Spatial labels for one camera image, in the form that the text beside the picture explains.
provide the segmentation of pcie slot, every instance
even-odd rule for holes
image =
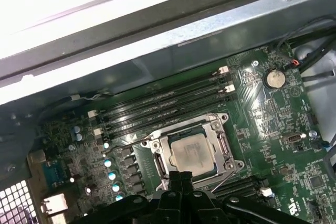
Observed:
[[[229,195],[235,194],[243,197],[255,197],[258,196],[258,190],[260,185],[257,183],[255,177],[250,177],[242,180],[237,180],[232,183],[222,185],[217,189],[214,194],[217,199],[223,199]]]

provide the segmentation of green circuit board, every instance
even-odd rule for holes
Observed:
[[[283,51],[292,56],[290,48]],[[110,151],[111,147],[220,112],[229,115],[224,129],[234,158],[245,164],[234,179],[267,178],[275,194],[273,207],[310,223],[335,223],[336,187],[322,162],[326,151],[300,73],[295,68],[282,71],[286,83],[279,89],[265,85],[265,74],[285,64],[267,47],[253,49],[55,117],[41,126],[48,167],[64,171],[58,176],[45,173],[50,190],[79,176],[72,185],[77,203],[71,212],[79,216],[119,196],[141,193],[150,198],[161,183],[150,149],[135,145]],[[228,69],[225,74],[219,71],[223,66]],[[300,133],[302,139],[286,141],[292,133]],[[108,167],[106,160],[111,161]],[[140,176],[132,176],[134,171]],[[118,191],[108,178],[111,173],[117,177]],[[91,184],[98,189],[89,196],[84,191]]]

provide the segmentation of integrated circuit chip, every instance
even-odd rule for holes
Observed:
[[[215,168],[213,153],[202,133],[173,142],[171,149],[171,162],[179,171],[190,171],[195,177]]]
[[[312,177],[310,178],[310,184],[312,188],[317,188],[317,187],[323,186],[323,180],[321,176]]]

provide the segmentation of white label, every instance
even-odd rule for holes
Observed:
[[[298,212],[295,202],[288,206],[290,215],[295,215]]]

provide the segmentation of capacitor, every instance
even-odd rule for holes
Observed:
[[[270,89],[280,89],[286,83],[285,73],[278,69],[270,69],[263,78],[264,85]]]
[[[76,134],[76,140],[77,141],[82,141],[83,140],[83,136],[81,134]]]
[[[118,192],[120,190],[121,184],[119,182],[115,182],[114,185],[112,186],[112,190],[114,192]]]
[[[74,126],[74,127],[72,128],[72,130],[73,130],[73,132],[74,132],[75,134],[77,134],[77,133],[80,132],[80,127],[79,127],[79,126]]]
[[[111,159],[107,159],[104,161],[104,166],[105,167],[110,167],[112,165],[112,160]]]
[[[70,144],[68,146],[68,149],[69,149],[69,151],[73,152],[76,149],[76,147],[74,145]]]
[[[116,200],[116,201],[119,201],[119,200],[121,200],[121,199],[123,199],[123,197],[122,197],[121,195],[117,195],[117,196],[115,197],[115,200]]]
[[[125,193],[124,192],[119,192],[118,195],[115,197],[115,200],[118,201],[118,200],[121,200],[125,197]]]
[[[117,173],[115,171],[112,171],[109,173],[110,180],[115,180],[116,177],[117,177]]]
[[[73,176],[69,179],[69,181],[70,181],[71,183],[74,183],[74,182],[76,182],[77,180],[79,180],[81,177],[82,177],[82,176],[81,176],[80,174],[75,174],[75,175],[73,175]]]
[[[96,189],[96,184],[91,184],[85,187],[85,192],[87,195],[91,194],[94,189]]]

